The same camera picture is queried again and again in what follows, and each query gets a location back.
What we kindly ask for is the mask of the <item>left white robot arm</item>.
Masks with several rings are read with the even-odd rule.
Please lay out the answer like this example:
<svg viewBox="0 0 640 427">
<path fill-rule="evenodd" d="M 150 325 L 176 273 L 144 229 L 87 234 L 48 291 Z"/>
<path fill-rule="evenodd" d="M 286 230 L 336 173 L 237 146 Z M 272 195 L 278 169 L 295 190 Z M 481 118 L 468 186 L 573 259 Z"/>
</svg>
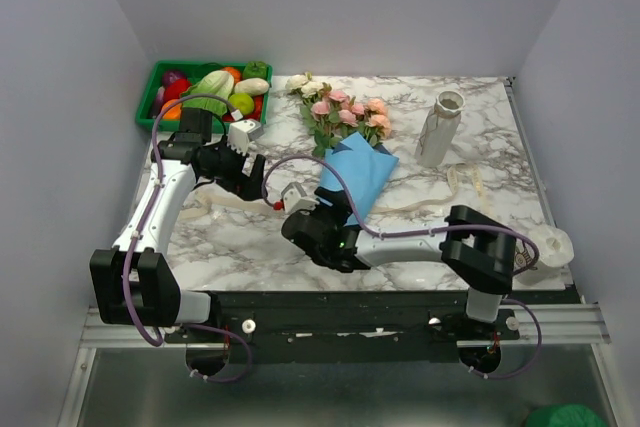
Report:
<svg viewBox="0 0 640 427">
<path fill-rule="evenodd" d="M 261 197 L 265 158 L 257 155 L 250 173 L 243 168 L 253 140 L 262 133 L 254 120 L 229 125 L 217 142 L 204 134 L 176 132 L 152 145 L 150 178 L 120 236 L 96 250 L 90 271 L 102 321 L 130 325 L 136 314 L 146 327 L 187 323 L 201 342 L 222 327 L 205 292 L 179 287 L 165 258 L 178 215 L 198 180 L 212 181 L 244 201 Z"/>
</svg>

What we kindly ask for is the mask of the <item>white rose stem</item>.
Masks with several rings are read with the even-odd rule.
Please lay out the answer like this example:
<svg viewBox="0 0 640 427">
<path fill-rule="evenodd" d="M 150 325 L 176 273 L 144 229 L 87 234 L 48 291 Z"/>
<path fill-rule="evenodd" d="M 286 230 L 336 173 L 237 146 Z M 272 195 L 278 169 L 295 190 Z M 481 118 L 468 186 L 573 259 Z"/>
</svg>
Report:
<svg viewBox="0 0 640 427">
<path fill-rule="evenodd" d="M 310 99 L 320 94 L 324 88 L 324 83 L 314 80 L 310 72 L 293 75 L 285 84 L 288 94 L 297 94 L 303 99 Z"/>
</svg>

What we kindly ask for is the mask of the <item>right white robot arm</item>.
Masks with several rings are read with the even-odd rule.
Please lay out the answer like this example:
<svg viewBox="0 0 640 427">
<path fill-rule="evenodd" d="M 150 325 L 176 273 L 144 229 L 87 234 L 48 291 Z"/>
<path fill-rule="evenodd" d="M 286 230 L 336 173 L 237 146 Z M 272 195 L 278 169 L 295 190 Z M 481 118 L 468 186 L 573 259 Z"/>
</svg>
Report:
<svg viewBox="0 0 640 427">
<path fill-rule="evenodd" d="M 300 184 L 281 193 L 286 219 L 282 236 L 315 264 L 341 273 L 398 262 L 438 262 L 469 286 L 460 326 L 480 339 L 496 327 L 502 299 L 512 291 L 514 232 L 466 206 L 451 208 L 444 220 L 404 234 L 375 236 L 349 225 L 353 214 L 346 193 L 319 188 L 317 198 Z"/>
</svg>

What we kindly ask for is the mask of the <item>blue wrapping paper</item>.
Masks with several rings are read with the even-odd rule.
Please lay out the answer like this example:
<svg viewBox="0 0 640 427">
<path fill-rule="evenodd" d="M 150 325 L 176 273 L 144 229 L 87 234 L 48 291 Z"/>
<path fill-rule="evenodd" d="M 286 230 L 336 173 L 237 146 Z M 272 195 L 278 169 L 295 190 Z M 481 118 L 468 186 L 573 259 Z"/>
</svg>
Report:
<svg viewBox="0 0 640 427">
<path fill-rule="evenodd" d="M 326 151 L 324 161 L 345 181 L 357 211 L 365 219 L 397 166 L 383 146 L 373 148 L 358 132 Z"/>
</svg>

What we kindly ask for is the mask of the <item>peach rose stem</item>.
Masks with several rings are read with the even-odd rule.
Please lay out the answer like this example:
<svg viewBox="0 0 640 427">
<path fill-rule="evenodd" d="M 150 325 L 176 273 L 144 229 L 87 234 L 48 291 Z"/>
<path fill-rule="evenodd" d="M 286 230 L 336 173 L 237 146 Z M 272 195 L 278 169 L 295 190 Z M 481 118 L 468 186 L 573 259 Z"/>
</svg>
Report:
<svg viewBox="0 0 640 427">
<path fill-rule="evenodd" d="M 388 108 L 381 99 L 370 99 L 365 105 L 365 137 L 375 146 L 387 139 L 392 127 Z"/>
</svg>

